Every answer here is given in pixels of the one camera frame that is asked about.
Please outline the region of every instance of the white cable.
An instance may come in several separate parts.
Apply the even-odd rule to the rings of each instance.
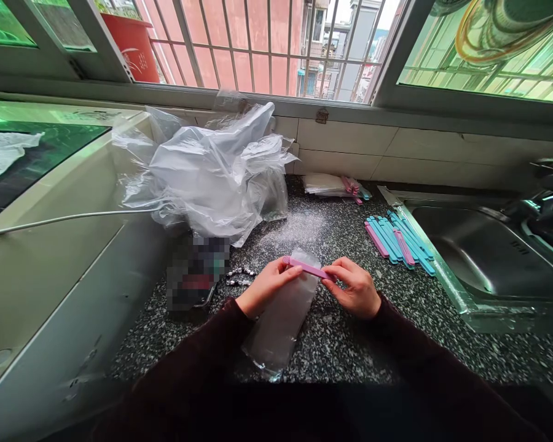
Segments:
[[[148,213],[148,212],[158,211],[161,208],[163,208],[163,205],[159,206],[159,207],[156,207],[155,209],[143,209],[143,210],[137,210],[137,211],[133,210],[133,211],[93,212],[93,213],[87,213],[87,214],[68,215],[68,216],[64,216],[64,217],[60,217],[60,218],[53,218],[53,219],[50,219],[50,220],[37,221],[37,222],[34,222],[34,223],[23,224],[23,225],[20,225],[20,226],[3,228],[3,229],[0,229],[0,235],[3,235],[4,233],[9,233],[11,231],[24,230],[24,229],[27,229],[27,228],[37,227],[37,226],[45,225],[45,224],[51,224],[51,223],[59,222],[59,221],[67,221],[67,220],[71,220],[71,219],[87,218],[87,217],[101,216],[101,215]]]

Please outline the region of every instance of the pink wall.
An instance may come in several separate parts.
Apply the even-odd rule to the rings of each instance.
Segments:
[[[164,17],[168,34],[164,31],[162,21],[155,8],[154,0],[137,0],[139,12],[144,20],[154,25],[149,30],[151,39],[183,42],[178,19],[174,11],[172,0],[158,0],[160,10]],[[293,0],[293,12],[291,23],[291,53],[299,54],[301,21],[303,0]],[[272,53],[287,54],[289,33],[289,2],[286,0],[273,0],[270,3],[271,16],[271,45]],[[205,18],[209,27],[211,42],[208,41],[203,17],[198,0],[182,0],[184,14],[189,25],[190,38],[193,43],[211,44],[213,46],[228,47],[227,27],[220,0],[203,0]],[[250,27],[250,40],[252,50],[268,51],[268,11],[266,0],[248,1],[248,17]],[[248,33],[246,32],[246,16],[244,0],[226,0],[227,16],[229,20],[232,45],[235,48],[248,49]],[[154,50],[160,61],[161,67],[168,79],[168,83],[184,85],[182,82],[175,56],[182,68],[187,86],[197,86],[190,59],[185,46],[170,43],[153,43]],[[232,59],[228,50],[215,49],[215,62],[219,81],[222,88],[235,88],[233,77]],[[197,63],[203,79],[203,86],[218,88],[215,76],[211,51],[208,48],[195,48]],[[238,79],[238,89],[242,92],[252,92],[252,77],[250,73],[250,57],[248,53],[234,52],[234,64]],[[254,85],[257,93],[270,93],[269,81],[269,57],[262,54],[252,55],[254,69]],[[297,89],[297,65],[298,61],[291,59],[289,67],[289,95],[295,96]],[[285,56],[272,56],[272,93],[274,95],[286,95],[287,59]]]

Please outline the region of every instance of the plastic sheet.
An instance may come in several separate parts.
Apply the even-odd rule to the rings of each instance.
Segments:
[[[44,132],[34,135],[0,132],[0,175],[25,155],[25,149],[38,146],[43,135]]]
[[[291,257],[321,268],[320,261],[314,255],[301,249],[293,250]],[[275,294],[244,343],[243,350],[271,382],[281,378],[289,363],[317,286],[318,278],[308,273],[302,273],[284,285]]]
[[[340,177],[328,174],[310,174],[303,177],[305,192],[314,195],[346,192],[346,186]]]
[[[113,145],[122,204],[164,208],[154,220],[166,227],[187,222],[195,234],[229,238],[241,247],[262,220],[287,215],[284,165],[297,158],[292,140],[264,136],[274,105],[242,105],[241,94],[220,91],[216,110],[237,107],[215,130],[187,126],[158,109],[150,113],[154,140],[136,128],[115,125]],[[237,96],[231,101],[226,97]]]

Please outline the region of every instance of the person's right hand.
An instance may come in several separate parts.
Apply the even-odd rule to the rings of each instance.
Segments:
[[[347,285],[347,288],[342,290],[328,279],[321,280],[342,307],[360,319],[375,317],[381,307],[381,298],[377,294],[369,272],[347,257],[338,258],[332,265],[325,266],[322,270],[337,276]]]

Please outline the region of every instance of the speckled countertop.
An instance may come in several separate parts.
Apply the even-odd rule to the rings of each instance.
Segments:
[[[241,249],[232,248],[231,265],[260,271],[295,247],[315,254],[322,265],[347,256],[368,270],[375,285],[397,309],[465,365],[488,381],[504,384],[553,382],[553,335],[482,335],[459,318],[439,281],[418,267],[409,271],[392,265],[374,250],[364,229],[369,215],[385,215],[389,208],[374,183],[363,182],[375,198],[363,206],[340,198],[306,196],[299,177],[288,177],[289,215],[286,220],[257,226]],[[209,306],[216,312],[227,297],[243,287],[220,283]],[[166,313],[165,281],[159,282],[114,359],[110,375],[131,381],[145,373],[208,317],[175,322]],[[236,381],[259,381],[260,372],[242,353],[233,371]],[[370,382],[397,380],[383,354],[374,352],[358,323],[342,310],[319,284],[301,328],[284,382]]]

